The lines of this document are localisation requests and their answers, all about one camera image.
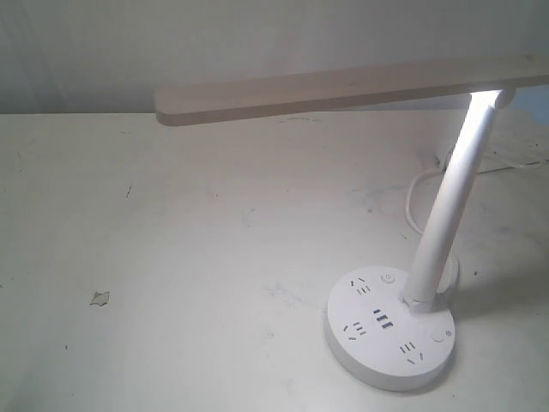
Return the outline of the white desk lamp with sockets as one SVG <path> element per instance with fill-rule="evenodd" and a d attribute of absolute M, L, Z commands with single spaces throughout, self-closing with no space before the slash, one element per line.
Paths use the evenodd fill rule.
<path fill-rule="evenodd" d="M 438 288 L 494 118 L 518 88 L 547 82 L 543 56 L 451 58 L 163 87 L 154 109 L 159 123 L 188 126 L 470 95 L 411 271 L 350 272 L 326 306 L 325 335 L 335 358 L 368 385 L 410 391 L 431 383 L 455 346 L 455 322 Z"/>

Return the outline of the white power strip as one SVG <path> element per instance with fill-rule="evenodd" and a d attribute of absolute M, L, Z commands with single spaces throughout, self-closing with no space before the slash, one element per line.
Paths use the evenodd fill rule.
<path fill-rule="evenodd" d="M 542 135 L 497 132 L 485 157 L 515 169 L 539 168 L 548 164 L 548 143 Z"/>

